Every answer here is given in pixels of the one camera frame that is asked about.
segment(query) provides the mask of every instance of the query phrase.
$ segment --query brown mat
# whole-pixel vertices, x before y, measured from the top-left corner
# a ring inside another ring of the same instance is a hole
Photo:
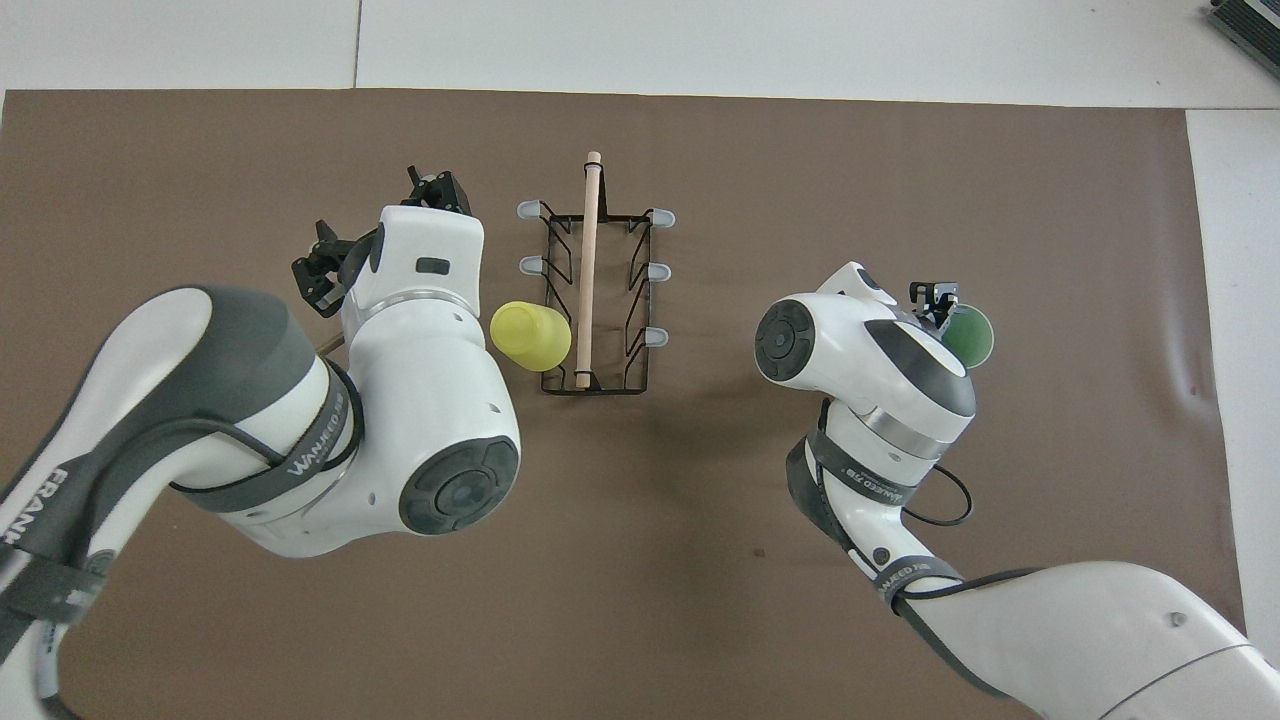
[[[525,457],[493,518],[311,561],[165,493],[64,650],[91,717],[1030,717],[974,691],[791,506],[819,397],[755,372],[764,309],[864,263],[956,279],[997,328],[946,462],[977,495],[919,536],[963,573],[1115,559],[1242,626],[1183,113],[435,91],[10,92],[0,135],[8,478],[114,324],[170,286],[297,299],[452,169],[486,227],[484,318],[538,300],[543,197],[669,208],[649,393],[561,398],[500,365]],[[946,483],[925,510],[955,507]]]

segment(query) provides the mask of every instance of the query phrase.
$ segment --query velcro strap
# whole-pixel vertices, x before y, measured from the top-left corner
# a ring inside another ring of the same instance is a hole
[[[12,578],[0,593],[0,606],[64,625],[79,623],[106,584],[102,575],[13,546],[0,547],[0,578]]]
[[[946,561],[929,555],[904,555],[890,562],[872,579],[877,594],[881,596],[890,607],[893,607],[893,598],[906,585],[922,578],[948,578],[963,580],[964,575],[956,573],[955,568]]]
[[[847,452],[841,450],[838,445],[823,432],[827,425],[827,405],[822,407],[822,416],[818,419],[818,424],[809,430],[809,451],[813,452],[813,459],[822,465],[824,470],[832,475],[840,478],[840,482],[845,483],[845,487],[879,502],[881,505],[888,505],[891,507],[901,507],[906,505],[911,496],[919,486],[904,486],[895,483],[887,478],[882,478],[869,470],[865,465],[854,460]]]
[[[349,405],[346,387],[329,368],[329,393],[324,405],[284,460],[256,475],[215,488],[173,487],[210,512],[239,512],[275,500],[320,471],[342,434]]]

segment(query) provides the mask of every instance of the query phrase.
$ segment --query yellow cup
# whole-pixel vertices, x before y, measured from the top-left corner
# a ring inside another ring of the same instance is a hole
[[[532,302],[508,302],[493,314],[489,337],[521,368],[541,373],[568,355],[572,333],[563,315]]]

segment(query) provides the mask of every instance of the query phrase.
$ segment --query white robotic arm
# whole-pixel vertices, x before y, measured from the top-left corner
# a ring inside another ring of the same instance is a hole
[[[832,397],[787,457],[800,510],[963,676],[1044,717],[1280,717],[1280,674],[1166,575],[1082,562],[966,582],[902,527],[977,409],[966,368],[940,341],[954,286],[916,291],[923,305],[904,311],[850,263],[760,322],[762,374]]]
[[[477,322],[484,233],[448,173],[411,174],[413,195],[358,242],[321,225],[316,247],[343,263],[314,274],[339,283],[303,295],[340,307],[349,378],[247,290],[165,292],[99,350],[0,503],[5,717],[74,716],[58,646],[166,484],[291,557],[454,532],[506,497],[520,433]]]

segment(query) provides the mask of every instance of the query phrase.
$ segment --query black vent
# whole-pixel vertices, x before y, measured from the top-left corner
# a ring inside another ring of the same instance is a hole
[[[1222,0],[1208,20],[1280,77],[1280,0]]]

